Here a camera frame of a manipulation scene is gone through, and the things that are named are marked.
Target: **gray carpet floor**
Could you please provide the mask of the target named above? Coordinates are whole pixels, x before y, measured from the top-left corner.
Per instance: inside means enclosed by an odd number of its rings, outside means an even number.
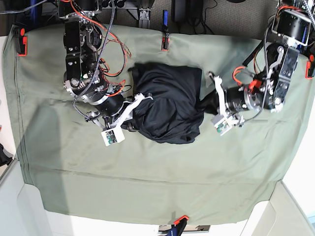
[[[231,35],[246,38],[263,37],[267,27],[267,20],[274,15],[277,10],[275,0],[246,0],[243,3],[230,3],[226,0],[217,0],[218,5],[207,10],[207,25],[218,35]],[[169,31],[178,33],[178,27],[171,21],[171,0],[155,0],[151,12],[151,29],[161,30],[163,10],[169,11]],[[214,0],[204,0],[204,8],[215,6]],[[110,10],[104,10],[99,14],[98,19],[103,23],[110,20]],[[118,10],[114,24],[137,27],[137,21],[126,11]],[[197,28],[197,32],[202,32],[202,27]],[[194,34],[193,28],[185,24],[181,28],[181,33]]]

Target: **green cloth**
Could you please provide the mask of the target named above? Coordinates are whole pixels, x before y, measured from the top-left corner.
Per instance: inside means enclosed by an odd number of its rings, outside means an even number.
[[[205,115],[193,144],[158,144],[124,131],[126,140],[106,147],[101,129],[86,123],[63,88],[65,49],[62,25],[27,33],[28,55],[18,57],[12,34],[4,51],[4,82],[24,180],[35,185],[48,211],[129,223],[167,224],[186,214],[189,224],[232,223],[247,219],[268,200],[288,170],[303,138],[315,95],[300,56],[286,104],[280,113],[264,111],[243,128],[220,137]],[[235,86],[234,68],[257,40],[218,35],[171,34],[168,52],[162,33],[114,26],[135,62],[162,62],[213,71],[223,85]],[[123,56],[109,43],[103,57],[118,71]],[[263,53],[258,54],[263,67]],[[132,81],[127,71],[114,81]],[[251,78],[241,74],[242,81]],[[202,80],[201,97],[206,88]],[[83,111],[89,105],[79,105]],[[244,113],[246,118],[254,112]]]

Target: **crumpled black fabric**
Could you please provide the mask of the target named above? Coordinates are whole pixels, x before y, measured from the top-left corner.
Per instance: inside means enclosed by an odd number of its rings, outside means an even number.
[[[153,97],[134,110],[139,132],[158,143],[194,142],[204,115],[198,108],[202,70],[147,63],[136,64],[131,71],[134,94]]]

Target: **black cloth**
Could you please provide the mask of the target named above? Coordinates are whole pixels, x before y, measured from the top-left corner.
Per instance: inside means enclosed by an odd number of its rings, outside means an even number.
[[[131,71],[134,94],[153,97],[134,110],[139,132],[158,143],[194,142],[204,115],[198,108],[202,70],[147,63],[136,64]]]

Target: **floor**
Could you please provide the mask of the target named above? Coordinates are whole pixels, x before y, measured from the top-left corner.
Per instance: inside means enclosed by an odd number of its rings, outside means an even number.
[[[207,25],[215,34],[231,35],[246,38],[261,39],[267,26],[267,20],[276,12],[276,0],[246,0],[243,3],[231,3],[226,0],[216,0],[218,5],[207,10]],[[151,12],[151,29],[161,30],[162,12],[171,12],[171,0],[155,0]],[[214,0],[204,0],[204,9],[216,5]],[[97,18],[108,23],[110,10],[104,10]],[[171,22],[169,14],[169,31],[178,33],[178,27]],[[137,21],[125,10],[118,10],[114,24],[136,27]],[[193,29],[185,25],[181,33],[193,34]]]

